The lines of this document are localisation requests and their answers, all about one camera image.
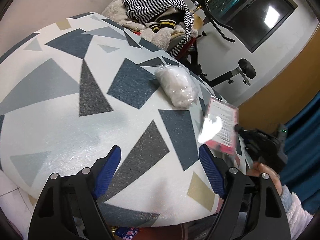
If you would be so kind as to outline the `clear bag white cotton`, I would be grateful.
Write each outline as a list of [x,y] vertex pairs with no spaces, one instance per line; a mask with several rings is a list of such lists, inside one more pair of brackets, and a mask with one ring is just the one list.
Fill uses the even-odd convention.
[[198,97],[196,83],[181,66],[159,66],[155,70],[155,77],[176,108],[188,109]]

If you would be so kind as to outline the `white fluffy blanket pile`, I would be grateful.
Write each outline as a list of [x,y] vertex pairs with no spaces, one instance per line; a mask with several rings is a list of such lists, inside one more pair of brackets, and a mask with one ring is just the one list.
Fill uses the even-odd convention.
[[116,22],[122,27],[129,28],[132,31],[140,32],[147,27],[143,24],[130,19],[127,16],[127,9],[124,6],[123,0],[113,0],[102,12],[102,15]]

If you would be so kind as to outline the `blue curtain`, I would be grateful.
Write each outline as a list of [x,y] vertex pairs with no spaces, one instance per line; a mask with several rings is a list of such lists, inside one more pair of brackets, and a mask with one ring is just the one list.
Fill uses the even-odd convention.
[[284,153],[287,165],[280,172],[282,184],[300,199],[303,209],[319,211],[319,94],[289,122]]

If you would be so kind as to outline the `geometric patterned tablecloth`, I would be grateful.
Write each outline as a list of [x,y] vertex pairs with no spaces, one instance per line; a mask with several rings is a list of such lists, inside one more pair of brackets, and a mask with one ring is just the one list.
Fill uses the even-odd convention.
[[121,159],[98,198],[108,224],[166,226],[216,213],[199,161],[203,113],[218,93],[175,108],[154,73],[177,61],[88,12],[48,25],[1,56],[1,169],[38,198],[49,175],[78,173],[114,145]]

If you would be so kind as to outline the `dark window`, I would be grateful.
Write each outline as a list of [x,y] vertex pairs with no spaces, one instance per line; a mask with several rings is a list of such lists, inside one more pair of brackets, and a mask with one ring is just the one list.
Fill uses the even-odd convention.
[[297,8],[293,0],[192,0],[250,51],[261,46]]

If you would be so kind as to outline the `clear blister pack red card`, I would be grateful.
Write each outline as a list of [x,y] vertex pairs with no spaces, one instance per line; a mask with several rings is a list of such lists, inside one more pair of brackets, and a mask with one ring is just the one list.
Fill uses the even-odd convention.
[[198,143],[224,154],[234,155],[238,109],[218,98],[210,97],[199,135]]

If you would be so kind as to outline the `striped black white shirt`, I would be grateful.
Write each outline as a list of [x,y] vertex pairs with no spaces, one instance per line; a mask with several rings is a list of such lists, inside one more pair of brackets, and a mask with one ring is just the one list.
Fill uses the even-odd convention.
[[191,39],[194,14],[184,0],[123,0],[123,4],[127,9],[127,16],[140,24],[174,29],[178,23],[183,23],[185,38],[172,48],[172,57],[176,57]]

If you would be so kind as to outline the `wooden chair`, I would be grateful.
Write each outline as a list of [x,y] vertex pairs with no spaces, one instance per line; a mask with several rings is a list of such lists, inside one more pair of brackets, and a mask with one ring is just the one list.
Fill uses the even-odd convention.
[[193,27],[191,30],[191,36],[197,37],[199,35],[199,31],[203,26],[203,20],[200,18],[199,15],[193,13],[194,21],[193,21]]

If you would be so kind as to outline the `blue cardboard box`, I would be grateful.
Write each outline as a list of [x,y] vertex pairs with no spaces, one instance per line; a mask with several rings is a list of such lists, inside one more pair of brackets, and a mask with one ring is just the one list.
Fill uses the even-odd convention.
[[114,235],[125,240],[134,239],[134,237],[139,233],[139,228],[128,228],[128,227],[116,227]]

